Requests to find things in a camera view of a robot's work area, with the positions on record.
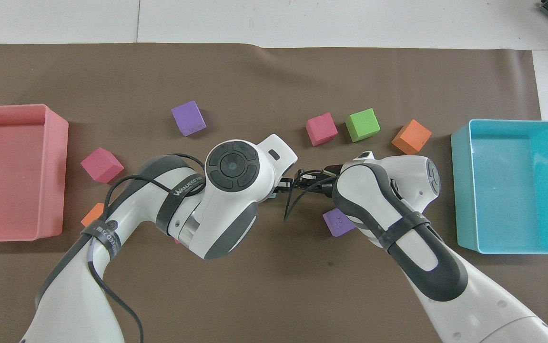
green cube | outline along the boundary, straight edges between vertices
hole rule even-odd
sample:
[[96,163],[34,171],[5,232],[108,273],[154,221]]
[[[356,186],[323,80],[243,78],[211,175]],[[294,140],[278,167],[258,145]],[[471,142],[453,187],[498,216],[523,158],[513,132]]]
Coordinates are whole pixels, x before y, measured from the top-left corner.
[[374,109],[366,109],[365,111],[351,114],[346,119],[346,127],[353,142],[372,137],[372,135],[380,131],[380,125],[374,114]]

black cable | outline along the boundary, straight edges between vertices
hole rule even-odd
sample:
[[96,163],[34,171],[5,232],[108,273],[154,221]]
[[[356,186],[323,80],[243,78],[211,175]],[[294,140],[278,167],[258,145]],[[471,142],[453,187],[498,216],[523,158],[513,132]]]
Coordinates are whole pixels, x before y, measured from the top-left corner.
[[330,182],[332,180],[335,180],[337,179],[339,175],[336,175],[336,176],[330,176],[329,178],[324,178],[322,180],[320,180],[319,182],[314,182],[313,184],[311,184],[309,187],[307,187],[306,189],[304,189],[304,191],[302,193],[300,193],[300,195],[295,199],[295,201],[293,201],[293,204],[291,204],[291,207],[289,208],[289,211],[287,211],[285,209],[285,212],[284,212],[284,218],[283,218],[283,221],[286,222],[287,219],[289,218],[289,215],[291,215],[291,211],[293,211],[293,208],[295,207],[295,205],[298,203],[298,201],[308,192],[310,192],[312,189],[316,188],[318,185],[321,185],[321,184],[324,184],[325,182]]
[[123,302],[122,299],[120,299],[113,291],[111,291],[111,288],[107,286],[106,283],[100,278],[100,275],[96,272],[96,268],[94,267],[93,261],[88,261],[87,267],[90,269],[91,277],[94,279],[94,281],[102,288],[102,290],[109,295],[113,300],[115,300],[116,303],[119,304],[126,312],[128,312],[134,321],[136,322],[136,325],[139,327],[139,342],[143,343],[144,341],[144,332],[143,332],[143,324],[141,323],[141,320],[139,319],[139,316],[126,304]]
[[195,163],[198,163],[200,165],[200,167],[202,167],[202,170],[204,170],[204,163],[202,163],[202,161],[200,161],[199,159],[191,156],[191,155],[188,155],[188,154],[180,154],[180,153],[177,153],[177,154],[169,154],[169,155],[176,155],[176,156],[179,156],[180,158],[187,158],[187,159],[191,159],[193,162]]
[[104,198],[104,207],[102,209],[102,214],[104,214],[104,219],[105,220],[110,215],[110,213],[109,213],[109,203],[111,202],[111,195],[113,194],[113,191],[115,190],[115,188],[117,188],[117,186],[119,186],[120,184],[122,184],[124,182],[127,182],[128,180],[142,180],[144,182],[150,182],[150,183],[160,187],[161,189],[166,191],[166,193],[170,193],[172,191],[170,188],[166,187],[165,185],[161,184],[160,182],[155,181],[153,178],[146,178],[145,176],[142,176],[142,175],[124,176],[123,178],[119,179],[116,183],[114,183],[111,186],[111,188],[109,188],[109,191],[107,193],[107,197]]
[[[181,154],[181,153],[176,153],[176,154],[169,154],[169,155],[176,155],[176,156],[179,156],[180,158],[187,158],[187,159],[191,159],[193,162],[195,163],[198,163],[198,165],[200,165],[200,167],[202,168],[202,171],[204,172],[204,174],[206,174],[206,169],[204,167],[204,163],[202,163],[202,161],[200,161],[199,159],[191,156],[191,155],[188,155],[188,154]],[[200,185],[200,187],[194,189],[193,191],[187,193],[187,197],[191,197],[192,195],[196,195],[200,192],[202,192],[202,189],[204,189],[206,187],[206,182],[203,182],[202,185]]]
[[322,169],[306,170],[306,171],[298,174],[298,176],[295,178],[295,180],[293,180],[293,183],[291,184],[291,188],[289,189],[289,196],[287,197],[287,205],[285,205],[285,207],[284,207],[284,218],[285,218],[285,220],[287,218],[287,210],[289,209],[289,203],[291,202],[291,195],[293,194],[293,188],[295,188],[295,185],[297,184],[298,180],[300,178],[302,178],[302,176],[304,176],[306,174],[310,174],[310,173],[323,173],[323,170]]

blue plastic bin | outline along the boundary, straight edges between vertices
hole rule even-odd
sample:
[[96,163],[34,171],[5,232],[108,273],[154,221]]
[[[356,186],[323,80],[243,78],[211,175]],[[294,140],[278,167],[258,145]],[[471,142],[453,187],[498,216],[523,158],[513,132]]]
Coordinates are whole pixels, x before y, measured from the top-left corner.
[[458,244],[548,254],[548,121],[473,119],[451,141]]

purple cube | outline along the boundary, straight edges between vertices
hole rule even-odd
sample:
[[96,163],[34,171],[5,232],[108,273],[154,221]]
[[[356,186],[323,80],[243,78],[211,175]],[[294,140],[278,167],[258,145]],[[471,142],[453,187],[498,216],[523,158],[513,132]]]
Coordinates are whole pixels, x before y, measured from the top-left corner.
[[173,108],[172,116],[176,121],[176,126],[179,127],[185,137],[206,128],[200,109],[193,100]]
[[342,236],[344,233],[356,228],[355,224],[346,217],[342,211],[338,208],[334,208],[331,211],[323,215],[325,223],[329,227],[329,231],[333,237]]

logo on robot arm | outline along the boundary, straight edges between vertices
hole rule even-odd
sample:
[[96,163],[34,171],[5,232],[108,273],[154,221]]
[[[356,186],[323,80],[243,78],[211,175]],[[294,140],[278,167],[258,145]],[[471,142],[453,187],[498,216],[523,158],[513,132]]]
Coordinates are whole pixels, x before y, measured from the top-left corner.
[[183,185],[183,187],[179,187],[178,189],[174,190],[173,194],[179,196],[185,193],[185,191],[187,191],[188,189],[190,189],[191,186],[194,185],[196,182],[200,182],[202,180],[204,180],[204,177],[197,176],[196,178],[189,180],[185,185]]
[[106,238],[107,241],[111,243],[111,248],[113,249],[113,256],[115,256],[117,252],[119,252],[119,247],[117,246],[117,241],[115,240],[115,238],[113,238],[111,231],[109,231],[108,228],[103,228],[102,226],[98,226],[96,228],[96,231],[102,233],[104,238]]

